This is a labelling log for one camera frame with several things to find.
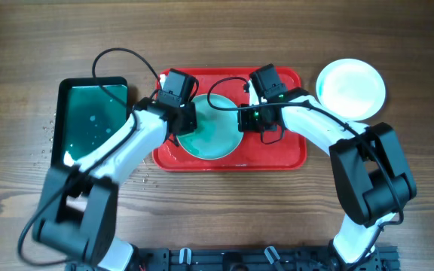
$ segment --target plastic tray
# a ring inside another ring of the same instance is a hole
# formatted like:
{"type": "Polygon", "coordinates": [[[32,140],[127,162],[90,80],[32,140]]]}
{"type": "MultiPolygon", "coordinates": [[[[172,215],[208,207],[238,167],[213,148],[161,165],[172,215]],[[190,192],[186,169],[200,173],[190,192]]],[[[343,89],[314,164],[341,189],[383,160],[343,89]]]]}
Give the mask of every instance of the plastic tray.
{"type": "MultiPolygon", "coordinates": [[[[197,95],[205,94],[218,80],[230,76],[249,78],[255,68],[176,68],[179,71],[195,76],[200,88],[197,95]]],[[[292,89],[301,86],[301,79],[292,69],[276,67],[281,81],[292,89]]],[[[237,106],[249,103],[249,94],[243,91],[243,82],[232,80],[217,86],[212,93],[223,95],[237,106]]],[[[280,128],[276,132],[266,132],[266,142],[278,139],[280,128]]],[[[296,133],[286,131],[283,140],[264,145],[257,132],[245,132],[242,142],[234,152],[218,160],[201,160],[191,156],[182,147],[177,148],[166,142],[153,151],[153,159],[160,168],[170,172],[199,171],[276,171],[292,170],[302,166],[307,158],[305,138],[296,133]]]]}

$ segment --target white plate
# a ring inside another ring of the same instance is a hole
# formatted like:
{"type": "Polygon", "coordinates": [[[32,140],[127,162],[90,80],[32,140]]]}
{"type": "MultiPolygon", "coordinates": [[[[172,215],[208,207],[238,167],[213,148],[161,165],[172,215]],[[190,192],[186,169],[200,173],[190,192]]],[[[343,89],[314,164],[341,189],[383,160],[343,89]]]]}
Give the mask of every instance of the white plate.
{"type": "Polygon", "coordinates": [[[368,63],[340,59],[327,65],[316,82],[319,102],[348,120],[364,120],[384,104],[383,78],[368,63]]]}

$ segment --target green liquid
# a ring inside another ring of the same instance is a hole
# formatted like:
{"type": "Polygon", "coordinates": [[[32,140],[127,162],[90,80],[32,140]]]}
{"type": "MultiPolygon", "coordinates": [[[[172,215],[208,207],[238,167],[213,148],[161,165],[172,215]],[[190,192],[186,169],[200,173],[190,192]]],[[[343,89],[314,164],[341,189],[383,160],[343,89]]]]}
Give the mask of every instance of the green liquid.
{"type": "MultiPolygon", "coordinates": [[[[224,96],[212,94],[214,105],[223,108],[235,108],[236,105],[224,96]]],[[[237,112],[219,111],[211,108],[207,95],[194,98],[197,111],[197,129],[190,134],[178,136],[182,147],[191,155],[205,160],[225,157],[242,140],[238,130],[237,112]]]]}
{"type": "MultiPolygon", "coordinates": [[[[127,87],[106,86],[108,91],[127,102],[127,87]]],[[[127,121],[127,109],[99,87],[73,87],[69,91],[63,130],[62,160],[74,160],[91,153],[127,121]]]]}

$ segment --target black mounting rail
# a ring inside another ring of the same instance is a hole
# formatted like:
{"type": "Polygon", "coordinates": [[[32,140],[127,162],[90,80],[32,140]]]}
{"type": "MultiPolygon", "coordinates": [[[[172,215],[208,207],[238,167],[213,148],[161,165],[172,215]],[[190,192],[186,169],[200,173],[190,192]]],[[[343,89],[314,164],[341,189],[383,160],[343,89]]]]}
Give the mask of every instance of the black mounting rail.
{"type": "MultiPolygon", "coordinates": [[[[303,246],[295,249],[182,250],[139,249],[140,265],[127,271],[324,271],[342,270],[331,261],[328,246],[303,246]]],[[[376,253],[359,271],[400,271],[397,247],[376,247],[376,253]]],[[[71,263],[65,271],[100,271],[71,263]]]]}

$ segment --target wood grain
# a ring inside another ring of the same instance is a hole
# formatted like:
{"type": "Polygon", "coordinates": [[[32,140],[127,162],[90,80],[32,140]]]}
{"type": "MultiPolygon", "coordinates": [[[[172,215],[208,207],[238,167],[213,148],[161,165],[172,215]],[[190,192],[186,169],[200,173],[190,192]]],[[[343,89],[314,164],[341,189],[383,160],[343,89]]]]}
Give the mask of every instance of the wood grain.
{"type": "MultiPolygon", "coordinates": [[[[396,129],[418,187],[405,223],[379,242],[399,246],[403,270],[434,270],[434,2],[36,2],[0,0],[0,270],[29,269],[16,241],[49,166],[52,135],[43,127],[58,84],[90,76],[93,58],[116,46],[158,71],[287,65],[311,92],[334,59],[371,63],[388,91],[368,123],[396,129]]],[[[106,56],[98,70],[123,75],[140,96],[152,90],[146,67],[126,55],[106,56]]],[[[118,208],[118,235],[142,248],[325,245],[341,225],[329,159],[312,145],[293,172],[171,174],[145,161],[118,208]]],[[[58,257],[31,242],[25,249],[58,257]]]]}

